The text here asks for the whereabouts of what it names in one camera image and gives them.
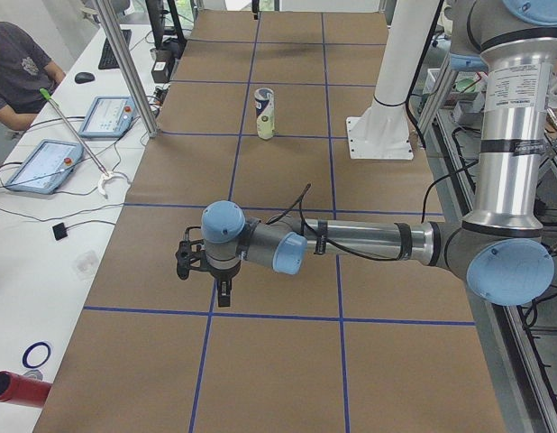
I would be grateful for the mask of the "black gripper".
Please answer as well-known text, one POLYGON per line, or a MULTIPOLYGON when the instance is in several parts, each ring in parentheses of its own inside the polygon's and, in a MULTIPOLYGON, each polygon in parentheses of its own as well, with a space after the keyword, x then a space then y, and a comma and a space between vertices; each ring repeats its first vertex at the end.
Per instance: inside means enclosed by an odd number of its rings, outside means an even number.
POLYGON ((236 263, 228 269, 218 269, 210 266, 209 272, 216 279, 217 306, 219 308, 229 308, 232 299, 232 278, 240 271, 241 265, 236 263))

